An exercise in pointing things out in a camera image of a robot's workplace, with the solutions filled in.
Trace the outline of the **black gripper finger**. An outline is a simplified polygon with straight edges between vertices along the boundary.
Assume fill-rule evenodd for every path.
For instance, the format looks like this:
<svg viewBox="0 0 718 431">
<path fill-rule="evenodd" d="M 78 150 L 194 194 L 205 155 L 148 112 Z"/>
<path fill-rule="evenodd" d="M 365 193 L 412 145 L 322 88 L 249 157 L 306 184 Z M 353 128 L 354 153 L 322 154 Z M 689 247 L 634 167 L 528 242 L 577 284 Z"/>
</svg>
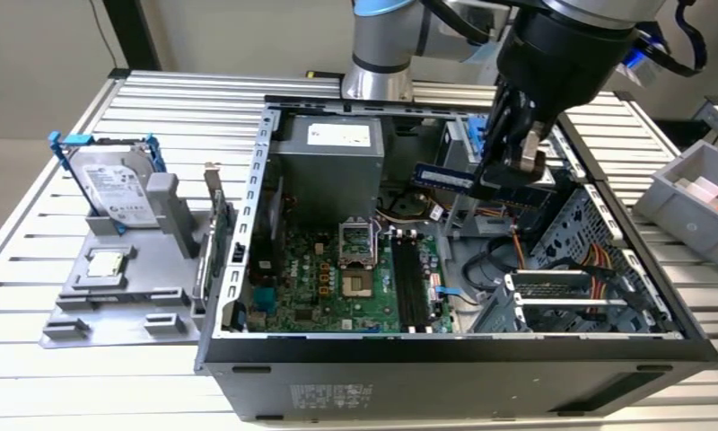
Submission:
<svg viewBox="0 0 718 431">
<path fill-rule="evenodd" d="M 546 171 L 546 152 L 540 149 L 541 142 L 548 138 L 552 125 L 536 119 L 536 104 L 520 92 L 520 110 L 513 136 L 518 150 L 517 160 L 510 166 L 504 166 L 492 174 L 484 173 L 482 151 L 484 134 L 488 129 L 489 115 L 485 126 L 476 129 L 476 141 L 481 143 L 478 150 L 480 162 L 474 172 L 474 184 L 469 194 L 474 198 L 490 197 L 498 189 L 518 189 L 534 184 L 542 179 Z"/>
<path fill-rule="evenodd" d="M 497 91 L 484 134 L 484 173 L 492 174 L 517 160 L 518 150 L 513 129 L 520 110 L 520 93 L 504 76 L 497 80 Z"/>
</svg>

